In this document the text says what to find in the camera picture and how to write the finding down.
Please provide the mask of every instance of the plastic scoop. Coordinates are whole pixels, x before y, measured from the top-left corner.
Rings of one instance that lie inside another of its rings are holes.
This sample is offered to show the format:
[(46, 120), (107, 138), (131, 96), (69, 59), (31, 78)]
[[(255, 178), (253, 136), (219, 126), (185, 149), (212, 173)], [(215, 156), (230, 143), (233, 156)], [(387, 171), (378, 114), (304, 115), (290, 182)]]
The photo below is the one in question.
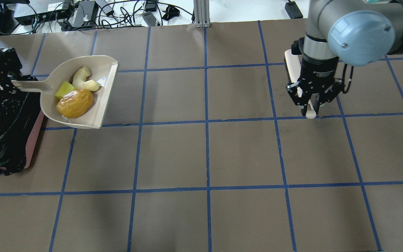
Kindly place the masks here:
[[(56, 109), (59, 100), (54, 96), (63, 81), (72, 81), (75, 72), (86, 65), (91, 69), (90, 79), (99, 82), (101, 88), (93, 92), (93, 106), (83, 116), (70, 119)], [(63, 62), (44, 81), (12, 81), (21, 91), (41, 92), (40, 107), (49, 119), (79, 129), (99, 129), (104, 121), (105, 111), (115, 81), (118, 62), (110, 56), (84, 56)]]

